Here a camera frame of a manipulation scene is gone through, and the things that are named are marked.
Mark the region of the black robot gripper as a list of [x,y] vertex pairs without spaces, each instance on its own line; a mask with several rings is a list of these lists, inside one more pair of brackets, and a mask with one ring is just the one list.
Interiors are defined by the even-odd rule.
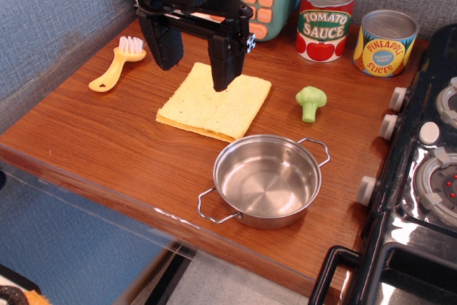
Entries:
[[245,54],[255,47],[249,31],[253,10],[241,0],[137,0],[136,15],[153,58],[164,71],[184,55],[182,33],[206,39],[217,92],[242,73]]

